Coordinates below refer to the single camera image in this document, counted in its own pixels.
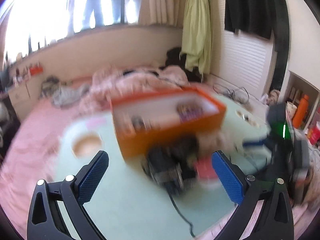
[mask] curtain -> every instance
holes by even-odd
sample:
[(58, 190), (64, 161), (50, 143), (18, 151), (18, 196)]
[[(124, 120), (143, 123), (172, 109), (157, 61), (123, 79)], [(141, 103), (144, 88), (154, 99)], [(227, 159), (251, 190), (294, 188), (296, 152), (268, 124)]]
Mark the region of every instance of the curtain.
[(182, 27), (186, 0), (142, 0), (138, 24)]
[(7, 26), (9, 21), (11, 9), (7, 12), (3, 21), (0, 23), (0, 69), (3, 68), (4, 58), (5, 58), (5, 35), (7, 33)]

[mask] green jacket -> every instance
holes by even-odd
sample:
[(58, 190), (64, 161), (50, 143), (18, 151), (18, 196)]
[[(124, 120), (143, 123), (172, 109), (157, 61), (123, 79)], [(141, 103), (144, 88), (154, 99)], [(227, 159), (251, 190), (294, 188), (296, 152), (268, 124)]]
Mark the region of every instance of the green jacket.
[(209, 0), (186, 0), (182, 49), (187, 54), (186, 69), (194, 66), (201, 74), (210, 72), (211, 23)]

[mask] wire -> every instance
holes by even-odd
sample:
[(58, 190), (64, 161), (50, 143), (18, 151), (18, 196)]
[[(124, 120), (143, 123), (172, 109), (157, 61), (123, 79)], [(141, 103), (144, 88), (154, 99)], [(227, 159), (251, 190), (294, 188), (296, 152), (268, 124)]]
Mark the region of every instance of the wire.
[[(218, 95), (223, 95), (223, 96), (225, 96), (225, 97), (231, 98), (233, 101), (238, 102), (238, 103), (240, 103), (241, 105), (246, 105), (246, 104), (249, 102), (250, 96), (249, 96), (249, 93), (247, 92), (247, 90), (246, 90), (244, 87), (240, 87), (240, 88), (235, 89), (235, 90), (230, 90), (229, 88), (224, 87), (224, 86), (222, 86), (222, 85), (219, 85), (219, 84), (217, 84), (217, 85), (220, 86), (220, 87), (223, 87), (223, 88), (226, 89), (226, 90), (228, 90), (228, 92), (227, 92), (227, 91), (226, 91), (226, 92), (218, 92), (218, 91), (214, 88), (214, 86), (212, 86), (213, 90), (214, 90)], [(243, 98), (236, 96), (236, 92), (238, 92), (238, 91), (240, 91), (240, 90), (244, 90), (244, 91), (247, 93), (247, 96), (248, 96), (247, 100), (243, 101)]]
[(174, 206), (174, 208), (177, 211), (177, 213), (179, 214), (179, 216), (190, 226), (190, 235), (193, 238), (196, 238), (195, 234), (193, 233), (193, 224), (188, 219), (186, 219), (184, 215), (182, 215), (182, 213), (180, 212), (180, 210), (177, 207), (176, 203), (174, 202), (173, 197), (172, 197), (171, 194), (169, 194), (169, 197), (170, 197), (170, 200), (172, 202), (172, 205)]

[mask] orange water bottle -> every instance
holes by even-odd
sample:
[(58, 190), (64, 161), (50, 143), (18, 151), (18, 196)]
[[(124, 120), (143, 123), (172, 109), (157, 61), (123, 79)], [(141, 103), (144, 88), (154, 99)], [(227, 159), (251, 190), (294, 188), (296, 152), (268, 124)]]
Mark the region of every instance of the orange water bottle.
[(303, 98), (300, 99), (300, 103), (298, 105), (298, 109), (292, 119), (292, 125), (294, 128), (299, 128), (304, 116), (306, 115), (306, 112), (308, 110), (308, 100), (309, 96), (304, 95)]

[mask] blue object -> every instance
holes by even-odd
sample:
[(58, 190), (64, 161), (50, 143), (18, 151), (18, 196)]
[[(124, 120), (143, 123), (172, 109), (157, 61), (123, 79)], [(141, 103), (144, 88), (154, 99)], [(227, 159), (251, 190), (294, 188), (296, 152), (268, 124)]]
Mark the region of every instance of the blue object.
[(219, 152), (212, 154), (212, 167), (217, 173), (230, 200), (240, 205), (244, 198), (243, 185)]
[(250, 146), (262, 146), (266, 142), (266, 138), (260, 139), (259, 141), (243, 141), (242, 147), (250, 147)]
[(103, 152), (91, 166), (87, 175), (79, 183), (78, 203), (80, 205), (91, 200), (108, 166), (109, 156), (106, 152)]

